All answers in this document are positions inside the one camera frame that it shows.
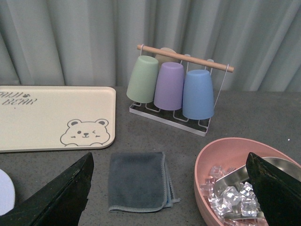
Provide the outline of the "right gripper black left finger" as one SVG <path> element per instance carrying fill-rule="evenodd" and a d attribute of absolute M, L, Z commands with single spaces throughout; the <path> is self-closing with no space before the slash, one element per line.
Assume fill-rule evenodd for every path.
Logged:
<path fill-rule="evenodd" d="M 94 171 L 87 153 L 30 198 L 0 217 L 2 226 L 76 226 L 85 210 Z"/>

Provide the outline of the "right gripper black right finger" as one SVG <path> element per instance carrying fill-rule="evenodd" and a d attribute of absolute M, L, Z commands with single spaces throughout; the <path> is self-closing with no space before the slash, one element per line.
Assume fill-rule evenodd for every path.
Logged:
<path fill-rule="evenodd" d="M 299 226 L 301 182 L 252 152 L 246 169 L 268 225 Z"/>

